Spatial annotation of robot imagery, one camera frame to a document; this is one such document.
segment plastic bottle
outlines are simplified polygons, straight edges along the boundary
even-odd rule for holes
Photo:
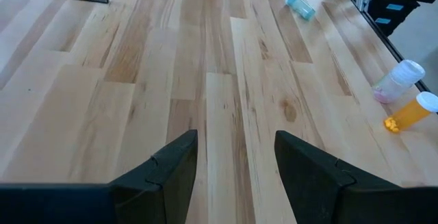
[[[430,92],[421,92],[395,114],[383,122],[391,132],[400,132],[433,112],[438,112],[438,97]]]
[[[425,74],[424,69],[417,62],[403,60],[372,87],[374,97],[381,103],[391,103]]]
[[[307,21],[315,14],[315,10],[303,0],[286,0],[286,4]]]

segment pill bottle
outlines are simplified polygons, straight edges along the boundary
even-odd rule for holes
[[[286,5],[291,7],[295,12],[299,13],[305,20],[309,21],[315,10],[304,0],[286,0]]]
[[[417,62],[403,60],[372,87],[374,97],[381,103],[391,103],[425,74],[426,72]]]
[[[430,92],[421,92],[395,114],[383,122],[391,132],[400,132],[431,113],[438,112],[438,97]]]

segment blue label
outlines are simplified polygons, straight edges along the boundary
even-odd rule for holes
[[[376,23],[382,23],[382,24],[387,25],[387,24],[389,24],[389,22],[391,22],[391,19],[388,19],[388,18],[378,18],[378,19],[376,19]]]
[[[395,11],[400,11],[401,9],[403,9],[403,5],[396,5],[396,4],[389,4],[386,9],[390,9],[390,10],[395,10]]]

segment orange pill bottle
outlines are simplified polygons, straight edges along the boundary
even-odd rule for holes
[[[433,112],[438,112],[438,97],[430,92],[421,92],[383,123],[389,131],[397,133]]]

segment wooden floor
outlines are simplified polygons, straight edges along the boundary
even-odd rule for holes
[[[0,177],[108,182],[199,131],[187,223],[293,223],[284,129],[401,186],[438,184],[438,116],[401,135],[396,61],[350,0],[0,0]]]

